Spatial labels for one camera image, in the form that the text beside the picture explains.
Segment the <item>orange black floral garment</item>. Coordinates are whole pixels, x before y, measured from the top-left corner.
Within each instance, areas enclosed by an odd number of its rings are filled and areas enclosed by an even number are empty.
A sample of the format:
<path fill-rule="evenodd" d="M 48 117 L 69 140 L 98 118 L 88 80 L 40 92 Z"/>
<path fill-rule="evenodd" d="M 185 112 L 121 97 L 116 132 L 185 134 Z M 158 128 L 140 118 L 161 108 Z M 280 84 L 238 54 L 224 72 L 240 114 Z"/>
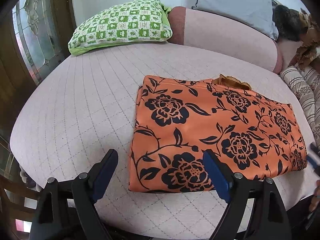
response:
<path fill-rule="evenodd" d="M 212 190 L 204 169 L 205 150 L 248 179 L 307 166 L 305 142 L 291 105 L 212 79 L 144 77 L 129 152 L 129 190 Z"/>

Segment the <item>grey blue pillow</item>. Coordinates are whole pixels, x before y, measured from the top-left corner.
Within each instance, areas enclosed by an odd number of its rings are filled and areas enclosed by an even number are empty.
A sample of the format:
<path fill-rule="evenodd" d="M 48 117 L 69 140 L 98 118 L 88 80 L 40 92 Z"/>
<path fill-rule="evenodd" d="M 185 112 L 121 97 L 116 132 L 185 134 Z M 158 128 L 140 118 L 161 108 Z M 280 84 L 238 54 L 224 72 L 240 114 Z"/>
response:
<path fill-rule="evenodd" d="M 272 0 L 196 0 L 193 9 L 231 18 L 273 40 L 278 39 Z"/>

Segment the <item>pink bolster cushion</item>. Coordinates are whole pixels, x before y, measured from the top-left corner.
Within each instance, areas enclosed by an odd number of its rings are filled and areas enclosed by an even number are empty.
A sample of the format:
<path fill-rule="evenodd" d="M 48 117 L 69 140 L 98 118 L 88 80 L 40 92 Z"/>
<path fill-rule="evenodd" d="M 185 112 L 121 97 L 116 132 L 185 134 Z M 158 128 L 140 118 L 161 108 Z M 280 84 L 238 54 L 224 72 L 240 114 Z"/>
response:
<path fill-rule="evenodd" d="M 174 7 L 168 20 L 170 43 L 214 51 L 276 74 L 281 72 L 283 55 L 277 43 L 243 23 L 185 7 Z"/>

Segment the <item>striped beige folded quilt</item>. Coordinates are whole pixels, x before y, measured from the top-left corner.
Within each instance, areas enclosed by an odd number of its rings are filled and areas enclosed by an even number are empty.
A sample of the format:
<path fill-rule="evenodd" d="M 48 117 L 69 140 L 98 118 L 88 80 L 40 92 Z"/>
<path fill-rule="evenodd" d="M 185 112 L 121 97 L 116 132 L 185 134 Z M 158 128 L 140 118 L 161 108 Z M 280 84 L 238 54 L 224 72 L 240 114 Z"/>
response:
<path fill-rule="evenodd" d="M 319 73 L 311 66 L 304 69 L 288 67 L 280 73 L 280 77 L 298 99 L 319 149 Z"/>

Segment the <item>wooden glass panel door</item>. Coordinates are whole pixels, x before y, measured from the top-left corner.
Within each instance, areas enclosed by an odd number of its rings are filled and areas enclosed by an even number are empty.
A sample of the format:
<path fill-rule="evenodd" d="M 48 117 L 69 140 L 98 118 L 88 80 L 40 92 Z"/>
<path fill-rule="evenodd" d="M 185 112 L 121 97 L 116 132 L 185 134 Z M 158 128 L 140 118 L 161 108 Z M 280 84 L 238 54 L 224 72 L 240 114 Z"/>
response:
<path fill-rule="evenodd" d="M 70 53 L 72 0 L 1 0 L 1 175 L 20 171 L 12 128 L 32 92 Z"/>

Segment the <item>brown fur trimmed garment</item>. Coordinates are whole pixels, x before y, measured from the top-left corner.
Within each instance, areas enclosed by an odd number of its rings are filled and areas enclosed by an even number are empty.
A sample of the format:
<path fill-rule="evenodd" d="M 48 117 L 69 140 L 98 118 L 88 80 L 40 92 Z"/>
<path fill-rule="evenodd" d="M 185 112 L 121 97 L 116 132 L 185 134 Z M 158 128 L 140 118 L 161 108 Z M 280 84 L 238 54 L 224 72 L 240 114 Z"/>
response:
<path fill-rule="evenodd" d="M 291 66 L 304 70 L 319 59 L 319 26 L 305 10 L 282 4 L 273 9 L 273 21 L 279 32 L 277 45 L 283 55 L 283 69 Z"/>

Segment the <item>green white patterned pillow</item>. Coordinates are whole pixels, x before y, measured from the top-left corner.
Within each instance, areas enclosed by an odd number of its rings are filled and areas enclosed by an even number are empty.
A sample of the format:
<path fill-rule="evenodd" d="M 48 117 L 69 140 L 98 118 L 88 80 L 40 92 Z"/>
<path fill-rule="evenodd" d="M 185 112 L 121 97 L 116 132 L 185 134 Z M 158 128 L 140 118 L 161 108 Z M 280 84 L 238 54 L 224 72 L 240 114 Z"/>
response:
<path fill-rule="evenodd" d="M 172 37 L 168 20 L 171 8 L 160 0 L 134 0 L 112 6 L 82 22 L 68 42 L 69 52 L 137 42 L 165 42 Z"/>

